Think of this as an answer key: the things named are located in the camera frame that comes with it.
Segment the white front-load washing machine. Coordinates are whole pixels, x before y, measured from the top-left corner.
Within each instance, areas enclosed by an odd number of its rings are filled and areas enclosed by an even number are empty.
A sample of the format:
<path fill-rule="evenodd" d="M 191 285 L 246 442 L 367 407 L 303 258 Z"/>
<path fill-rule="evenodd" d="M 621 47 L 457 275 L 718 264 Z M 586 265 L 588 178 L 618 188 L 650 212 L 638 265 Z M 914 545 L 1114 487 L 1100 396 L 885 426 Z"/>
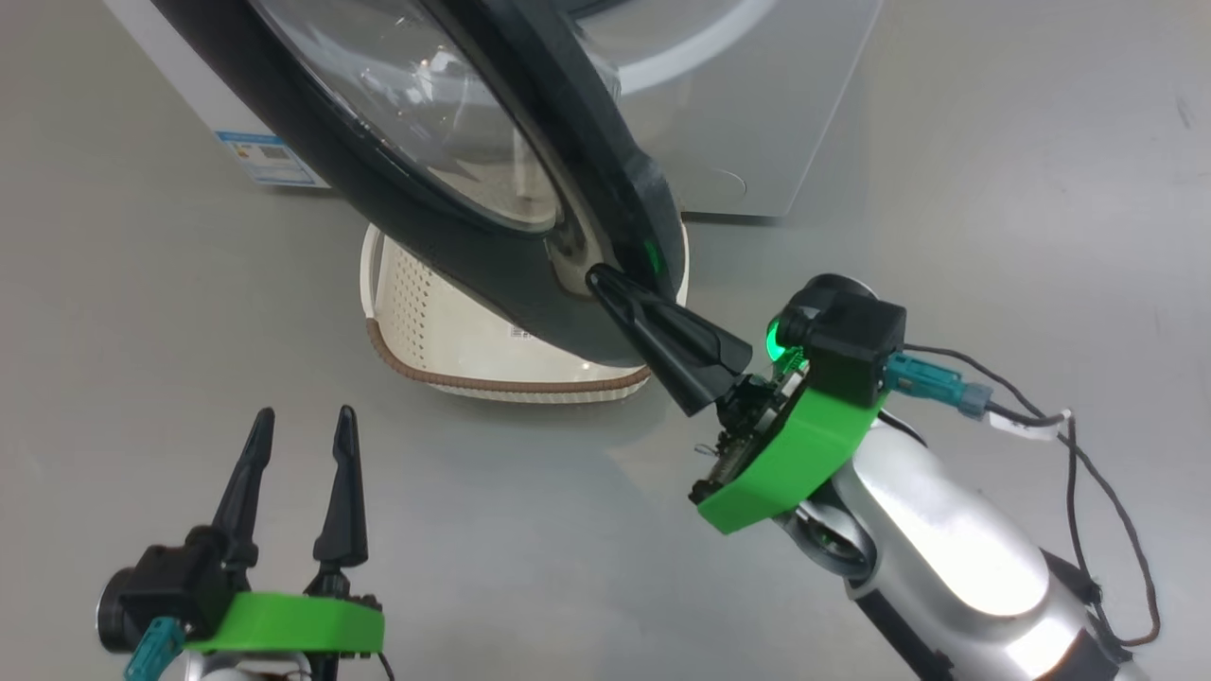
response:
<path fill-rule="evenodd" d="M 151 0 L 103 2 L 213 135 L 275 135 Z M 578 39 L 683 212 L 748 218 L 790 211 L 882 4 L 553 0 L 581 29 Z M 400 114 L 420 114 L 421 130 L 460 161 L 509 149 L 500 130 L 507 120 L 480 78 L 457 50 L 434 42 L 432 27 L 417 27 L 419 48 L 385 44 L 333 56 L 368 78 L 373 95 L 406 104 Z"/>

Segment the cream perforated laundry basket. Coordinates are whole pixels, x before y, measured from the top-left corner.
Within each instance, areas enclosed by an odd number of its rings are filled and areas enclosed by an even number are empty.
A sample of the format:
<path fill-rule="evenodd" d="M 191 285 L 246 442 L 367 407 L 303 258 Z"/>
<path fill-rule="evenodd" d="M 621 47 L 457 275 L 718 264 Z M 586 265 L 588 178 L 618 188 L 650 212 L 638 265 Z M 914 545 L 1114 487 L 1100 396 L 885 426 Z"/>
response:
<path fill-rule="evenodd" d="M 650 378 L 643 366 L 592 364 L 507 324 L 375 224 L 360 245 L 358 291 L 381 361 L 440 393 L 505 404 L 606 404 L 639 393 Z"/>

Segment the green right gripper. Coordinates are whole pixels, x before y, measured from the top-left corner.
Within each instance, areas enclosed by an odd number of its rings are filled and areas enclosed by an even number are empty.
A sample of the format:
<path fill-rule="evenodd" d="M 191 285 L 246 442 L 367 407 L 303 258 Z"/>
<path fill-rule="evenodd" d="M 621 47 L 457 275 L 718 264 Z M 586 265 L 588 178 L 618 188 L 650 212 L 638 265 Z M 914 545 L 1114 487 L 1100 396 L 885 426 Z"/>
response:
<path fill-rule="evenodd" d="M 589 288 L 685 414 L 731 391 L 753 348 L 675 299 L 612 267 L 593 267 Z M 791 513 L 850 460 L 873 427 L 886 393 L 856 407 L 800 385 L 800 374 L 762 387 L 748 414 L 731 419 L 714 443 L 717 462 L 695 485 L 698 513 L 723 534 Z"/>

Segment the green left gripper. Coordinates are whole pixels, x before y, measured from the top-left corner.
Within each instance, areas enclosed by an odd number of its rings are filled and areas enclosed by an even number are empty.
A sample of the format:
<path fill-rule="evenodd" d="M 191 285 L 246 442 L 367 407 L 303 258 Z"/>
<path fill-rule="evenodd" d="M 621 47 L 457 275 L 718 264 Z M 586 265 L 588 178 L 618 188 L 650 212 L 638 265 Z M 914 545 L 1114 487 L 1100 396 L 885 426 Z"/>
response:
<path fill-rule="evenodd" d="M 254 568 L 258 562 L 256 515 L 262 477 L 272 454 L 272 433 L 275 410 L 264 407 L 256 414 L 212 517 L 211 526 L 226 540 L 226 568 Z M 339 410 L 332 454 L 335 476 L 325 525 L 312 549 L 318 563 L 314 595 L 349 595 L 344 571 L 369 560 L 358 414 L 350 406 Z M 239 593 L 216 634 L 190 639 L 184 647 L 200 654 L 375 656 L 384 651 L 384 639 L 385 618 L 367 603 L 289 593 Z"/>

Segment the black round glass washer door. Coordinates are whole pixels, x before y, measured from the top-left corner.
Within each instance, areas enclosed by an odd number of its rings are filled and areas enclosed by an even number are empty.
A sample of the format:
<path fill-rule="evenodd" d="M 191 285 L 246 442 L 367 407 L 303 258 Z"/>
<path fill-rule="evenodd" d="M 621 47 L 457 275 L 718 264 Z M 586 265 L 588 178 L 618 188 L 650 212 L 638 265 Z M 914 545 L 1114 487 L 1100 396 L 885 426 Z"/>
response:
<path fill-rule="evenodd" d="M 150 0 L 272 133 L 447 284 L 550 345 L 639 360 L 589 288 L 672 298 L 685 236 L 556 0 Z"/>

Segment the blue energy label sticker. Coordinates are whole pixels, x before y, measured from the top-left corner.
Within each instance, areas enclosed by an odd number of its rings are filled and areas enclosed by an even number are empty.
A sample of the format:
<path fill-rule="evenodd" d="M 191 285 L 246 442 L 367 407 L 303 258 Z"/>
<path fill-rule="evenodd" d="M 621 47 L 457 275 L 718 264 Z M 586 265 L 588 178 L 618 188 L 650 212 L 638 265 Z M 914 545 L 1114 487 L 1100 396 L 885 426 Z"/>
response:
<path fill-rule="evenodd" d="M 237 158 L 251 181 L 269 185 L 322 185 L 306 164 L 277 135 L 216 131 L 217 138 Z"/>

